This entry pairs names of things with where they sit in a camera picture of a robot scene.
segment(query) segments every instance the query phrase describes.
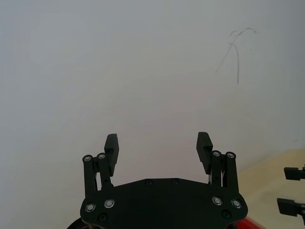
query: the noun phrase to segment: white wall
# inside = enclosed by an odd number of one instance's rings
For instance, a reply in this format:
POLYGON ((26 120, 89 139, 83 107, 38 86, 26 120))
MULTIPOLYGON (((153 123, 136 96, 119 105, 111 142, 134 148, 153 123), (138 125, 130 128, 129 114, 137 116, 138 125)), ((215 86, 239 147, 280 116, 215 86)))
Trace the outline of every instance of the white wall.
POLYGON ((2 0, 0 228, 66 228, 81 158, 117 133, 115 185, 204 181, 195 141, 239 171, 305 146, 303 0, 2 0), (228 49, 231 31, 247 27, 228 49))

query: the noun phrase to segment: scribble on wall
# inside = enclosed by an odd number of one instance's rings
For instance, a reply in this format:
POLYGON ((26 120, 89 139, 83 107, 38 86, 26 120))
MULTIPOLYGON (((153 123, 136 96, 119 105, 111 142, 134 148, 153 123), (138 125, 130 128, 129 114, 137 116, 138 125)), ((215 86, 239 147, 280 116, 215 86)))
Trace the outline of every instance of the scribble on wall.
MULTIPOLYGON (((253 31, 254 33, 257 33, 257 31, 256 31, 255 29, 250 28, 250 27, 245 28, 245 29, 242 30, 240 33, 238 33, 238 34, 234 37, 233 41, 228 43, 230 46, 229 46, 229 48, 228 48, 226 54, 225 54, 224 57, 222 58, 222 60, 221 60, 221 62, 220 62, 220 64, 219 64, 219 66, 218 66, 218 68, 217 68, 217 70, 216 70, 216 73, 218 73, 219 69, 221 68, 222 64, 224 63, 225 59, 227 58, 227 56, 228 56, 228 54, 229 54, 229 52, 230 52, 231 47, 233 46, 233 47, 235 48, 236 56, 237 56, 237 84, 239 84, 239 53, 238 53, 238 48, 237 48, 237 46, 236 46, 236 44, 235 44, 235 41, 237 40, 237 38, 238 38, 239 36, 241 36, 241 35, 242 35, 245 31, 247 31, 247 30, 251 30, 251 31, 253 31)), ((233 35, 234 33, 236 33, 236 32, 238 32, 238 31, 237 31, 237 30, 232 31, 231 34, 229 35, 229 37, 232 37, 232 35, 233 35)))

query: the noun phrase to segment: red object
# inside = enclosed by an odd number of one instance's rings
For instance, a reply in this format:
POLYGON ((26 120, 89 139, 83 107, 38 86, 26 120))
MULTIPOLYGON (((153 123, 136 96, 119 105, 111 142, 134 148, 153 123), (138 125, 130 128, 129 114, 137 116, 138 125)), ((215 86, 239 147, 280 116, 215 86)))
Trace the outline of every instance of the red object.
POLYGON ((239 221, 236 225, 238 229, 264 229, 264 227, 249 218, 239 221))

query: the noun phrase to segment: beige surface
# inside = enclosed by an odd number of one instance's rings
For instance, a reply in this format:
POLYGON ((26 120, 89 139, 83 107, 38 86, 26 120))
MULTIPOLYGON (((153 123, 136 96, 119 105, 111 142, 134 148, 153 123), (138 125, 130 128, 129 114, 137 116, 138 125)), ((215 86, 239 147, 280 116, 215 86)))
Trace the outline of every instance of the beige surface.
POLYGON ((248 216, 266 228, 303 229, 303 220, 281 215, 277 198, 293 199, 305 203, 305 181, 286 180, 284 167, 301 168, 305 163, 305 150, 288 150, 238 175, 240 192, 245 198, 248 216))

